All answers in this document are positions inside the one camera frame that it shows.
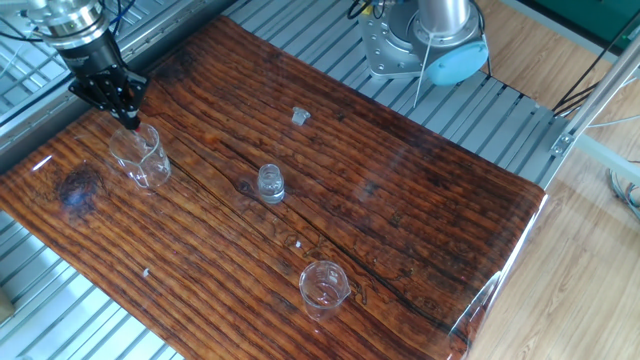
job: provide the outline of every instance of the slotted metal platform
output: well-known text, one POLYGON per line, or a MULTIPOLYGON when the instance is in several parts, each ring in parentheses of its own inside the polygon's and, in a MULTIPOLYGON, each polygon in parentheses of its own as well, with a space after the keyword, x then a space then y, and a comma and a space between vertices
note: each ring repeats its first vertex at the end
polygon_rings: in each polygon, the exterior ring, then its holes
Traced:
MULTIPOLYGON (((526 95, 480 72, 455 86, 423 84, 414 108, 417 79, 384 80, 371 75, 358 24, 345 17, 350 2, 239 0, 224 14, 246 30, 469 151, 543 188, 549 184, 562 158, 550 155, 548 150, 566 124, 565 119, 554 118, 551 111, 526 95)), ((119 36, 125 57, 148 44, 144 40, 154 29, 160 33, 157 24, 168 18, 167 9, 177 3, 182 9, 188 3, 205 2, 136 2, 135 10, 125 17, 127 24, 119 36)), ((112 3, 107 6, 115 9, 112 3)), ((8 62, 13 55, 15 44, 9 45, 0 43, 0 56, 4 57, 0 63, 8 62)), ((29 51, 42 53, 40 65, 60 66, 44 45, 35 45, 29 51)), ((4 134, 15 128, 28 128, 16 124, 16 119, 47 121, 55 111, 29 114, 19 107, 67 74, 65 69, 58 74, 57 68, 47 72, 44 66, 27 65, 23 58, 19 56, 15 69, 8 71, 11 83, 4 85, 0 79, 2 119, 14 121, 4 134), (53 80, 38 89, 30 83, 40 86, 38 76, 53 80), (6 96, 10 89, 21 89, 27 98, 15 97, 12 101, 11 96, 16 95, 6 96), (20 116, 11 117, 19 111, 20 116)), ((78 100, 60 92, 48 101, 49 108, 64 110, 65 104, 78 100)), ((4 213, 0 213, 0 287, 18 308, 13 318, 0 325, 2 359, 17 355, 29 355, 34 360, 181 358, 4 213)))

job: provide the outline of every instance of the small glass vial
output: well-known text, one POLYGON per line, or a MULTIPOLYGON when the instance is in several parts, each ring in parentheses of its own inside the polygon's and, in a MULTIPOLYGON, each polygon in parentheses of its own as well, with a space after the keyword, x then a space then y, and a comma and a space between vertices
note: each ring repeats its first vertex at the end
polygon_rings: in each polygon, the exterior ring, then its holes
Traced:
POLYGON ((284 198, 284 179, 280 169, 267 164, 258 173, 258 191, 262 200, 268 204, 277 204, 284 198))

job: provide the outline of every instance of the transparent object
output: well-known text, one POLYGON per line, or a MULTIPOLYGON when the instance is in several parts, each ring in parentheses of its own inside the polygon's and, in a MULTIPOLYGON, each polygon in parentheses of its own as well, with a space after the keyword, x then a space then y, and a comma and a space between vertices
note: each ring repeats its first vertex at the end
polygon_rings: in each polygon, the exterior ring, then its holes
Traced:
POLYGON ((141 188, 155 188, 171 175, 169 158, 162 148, 158 131, 140 124, 136 131, 120 128, 109 142, 111 154, 124 172, 141 188))
POLYGON ((300 293, 309 317, 321 321, 338 312, 351 289, 340 266, 331 261, 317 261, 300 275, 300 293))
POLYGON ((284 198, 284 179, 276 165, 267 164, 260 168, 258 191, 266 203, 277 204, 282 201, 284 198))
POLYGON ((301 109, 299 107, 293 108, 293 117, 291 120, 296 125, 304 124, 304 121, 311 117, 311 114, 305 109, 301 109))

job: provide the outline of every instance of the metal pole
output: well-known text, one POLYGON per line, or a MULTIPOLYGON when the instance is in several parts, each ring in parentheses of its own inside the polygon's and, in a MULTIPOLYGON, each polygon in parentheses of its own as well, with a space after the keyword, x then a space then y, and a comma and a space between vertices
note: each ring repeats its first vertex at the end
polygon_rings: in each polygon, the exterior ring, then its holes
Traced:
POLYGON ((419 0, 420 24, 428 34, 457 34, 471 14, 469 0, 419 0))
POLYGON ((564 128, 562 135, 556 140, 551 152, 564 156, 573 146, 575 140, 600 114, 611 98, 618 92, 622 84, 638 68, 640 64, 640 36, 636 37, 613 64, 611 70, 602 78, 598 86, 587 98, 578 113, 564 128))

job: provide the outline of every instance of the dark wood board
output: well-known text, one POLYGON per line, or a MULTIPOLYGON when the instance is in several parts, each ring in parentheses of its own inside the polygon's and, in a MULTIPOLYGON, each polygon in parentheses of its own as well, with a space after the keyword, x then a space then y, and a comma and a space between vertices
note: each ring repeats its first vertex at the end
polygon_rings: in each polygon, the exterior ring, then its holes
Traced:
POLYGON ((0 208, 187 358, 465 353, 486 310, 467 307, 542 189, 227 18, 152 75, 139 116, 171 159, 166 184, 137 188, 109 153, 119 125, 91 111, 0 177, 0 208), (266 163, 284 174, 278 205, 257 193, 266 163), (298 290, 316 259, 352 288, 321 323, 298 290))

